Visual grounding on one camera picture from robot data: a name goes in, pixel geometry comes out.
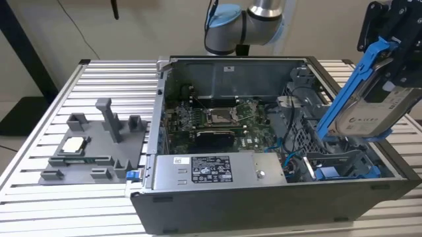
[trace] computer chassis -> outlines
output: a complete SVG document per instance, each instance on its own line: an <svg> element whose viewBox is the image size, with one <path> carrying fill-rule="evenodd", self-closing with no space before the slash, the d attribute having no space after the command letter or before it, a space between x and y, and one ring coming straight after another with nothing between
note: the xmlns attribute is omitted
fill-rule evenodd
<svg viewBox="0 0 422 237"><path fill-rule="evenodd" d="M339 86L314 57L159 60L141 188L147 233L352 221L419 183L386 140L323 142Z"/></svg>

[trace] wall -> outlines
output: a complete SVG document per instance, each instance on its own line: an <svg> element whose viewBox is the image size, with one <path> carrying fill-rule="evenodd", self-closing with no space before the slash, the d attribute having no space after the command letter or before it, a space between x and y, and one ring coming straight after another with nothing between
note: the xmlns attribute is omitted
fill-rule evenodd
<svg viewBox="0 0 422 237"><path fill-rule="evenodd" d="M95 59L56 0L9 0L16 17L59 86L81 58ZM156 59L159 55L201 55L207 0L119 0L120 19L108 0L60 0L101 59ZM220 0L240 4L251 0ZM370 0L295 0L282 55L350 58ZM255 46L252 55L271 55Z"/></svg>
<svg viewBox="0 0 422 237"><path fill-rule="evenodd" d="M95 59L56 0L9 0L56 84L63 85L81 58ZM207 0L119 0L115 20L108 0L60 0L101 59L156 59L203 55ZM249 0L220 0L247 7ZM271 47L252 47L271 55Z"/></svg>
<svg viewBox="0 0 422 237"><path fill-rule="evenodd" d="M356 51L356 43L371 1L296 0L283 54L351 59L358 63L362 53Z"/></svg>
<svg viewBox="0 0 422 237"><path fill-rule="evenodd" d="M41 95L1 32L0 54L0 102L14 102L24 96Z"/></svg>

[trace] power supply label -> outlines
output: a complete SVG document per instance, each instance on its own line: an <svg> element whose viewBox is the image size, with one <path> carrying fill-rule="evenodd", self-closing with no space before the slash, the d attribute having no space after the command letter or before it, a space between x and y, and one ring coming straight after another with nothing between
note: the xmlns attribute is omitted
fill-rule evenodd
<svg viewBox="0 0 422 237"><path fill-rule="evenodd" d="M201 184L232 182L228 156L192 157L191 164L193 183Z"/></svg>

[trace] aluminum extrusion table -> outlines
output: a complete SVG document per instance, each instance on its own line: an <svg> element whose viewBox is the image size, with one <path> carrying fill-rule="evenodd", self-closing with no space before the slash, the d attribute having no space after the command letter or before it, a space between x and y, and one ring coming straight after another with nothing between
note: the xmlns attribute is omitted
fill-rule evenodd
<svg viewBox="0 0 422 237"><path fill-rule="evenodd" d="M344 84L352 65L320 60ZM0 177L0 236L149 236L124 197L125 184L38 186L40 170L67 131L71 113L100 120L99 97L112 98L120 119L151 120L156 88L155 61L91 61L79 65L38 125ZM422 128L406 115L387 140L422 175ZM355 222L255 229L185 236L379 237L422 236L422 186L399 200L378 204Z"/></svg>

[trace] black stand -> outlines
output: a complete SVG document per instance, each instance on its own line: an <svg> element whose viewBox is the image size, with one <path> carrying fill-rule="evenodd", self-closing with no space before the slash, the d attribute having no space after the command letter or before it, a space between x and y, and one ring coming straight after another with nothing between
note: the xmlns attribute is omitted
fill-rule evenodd
<svg viewBox="0 0 422 237"><path fill-rule="evenodd" d="M0 122L0 135L26 136L57 95L57 88L6 0L0 0L0 30L44 96L21 98Z"/></svg>

